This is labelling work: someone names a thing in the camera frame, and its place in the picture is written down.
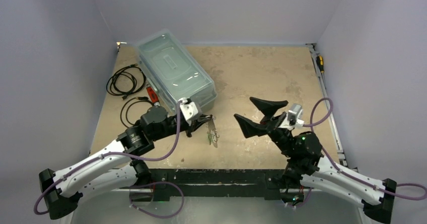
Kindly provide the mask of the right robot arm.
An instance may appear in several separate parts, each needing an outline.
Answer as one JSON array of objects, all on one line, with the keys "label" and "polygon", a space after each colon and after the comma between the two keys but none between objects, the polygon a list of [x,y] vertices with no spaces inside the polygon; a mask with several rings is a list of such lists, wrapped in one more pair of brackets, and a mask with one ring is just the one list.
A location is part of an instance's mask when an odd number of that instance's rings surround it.
[{"label": "right robot arm", "polygon": [[315,188],[340,197],[363,210],[372,220],[390,223],[397,183],[391,179],[378,180],[364,176],[331,160],[313,131],[293,135],[303,127],[303,108],[293,104],[287,112],[277,115],[287,101],[268,101],[250,97],[264,115],[260,122],[234,114],[245,138],[267,135],[287,157],[281,177],[271,178],[285,188]]}]

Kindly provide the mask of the metal key organizer plate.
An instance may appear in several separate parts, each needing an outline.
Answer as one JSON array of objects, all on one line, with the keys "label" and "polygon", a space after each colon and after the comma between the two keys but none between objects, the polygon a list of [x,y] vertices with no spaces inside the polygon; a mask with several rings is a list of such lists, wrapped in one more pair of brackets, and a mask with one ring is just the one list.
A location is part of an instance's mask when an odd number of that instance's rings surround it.
[{"label": "metal key organizer plate", "polygon": [[218,141],[219,141],[219,134],[217,131],[217,128],[215,126],[215,117],[213,118],[213,121],[209,122],[207,125],[207,134],[210,133],[212,136],[212,146],[214,148],[218,148]]}]

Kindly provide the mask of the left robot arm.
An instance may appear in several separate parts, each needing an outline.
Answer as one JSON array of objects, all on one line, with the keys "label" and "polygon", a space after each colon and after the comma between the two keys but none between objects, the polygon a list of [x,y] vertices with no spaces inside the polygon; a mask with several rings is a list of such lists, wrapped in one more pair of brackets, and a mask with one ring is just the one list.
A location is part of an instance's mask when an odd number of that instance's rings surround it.
[{"label": "left robot arm", "polygon": [[41,195],[34,204],[34,213],[60,219],[76,210],[79,202],[103,192],[165,185],[166,181],[152,177],[147,162],[168,158],[181,132],[191,137],[192,132],[213,120],[194,102],[179,102],[176,109],[176,115],[170,116],[164,107],[152,106],[95,154],[62,170],[40,172]]}]

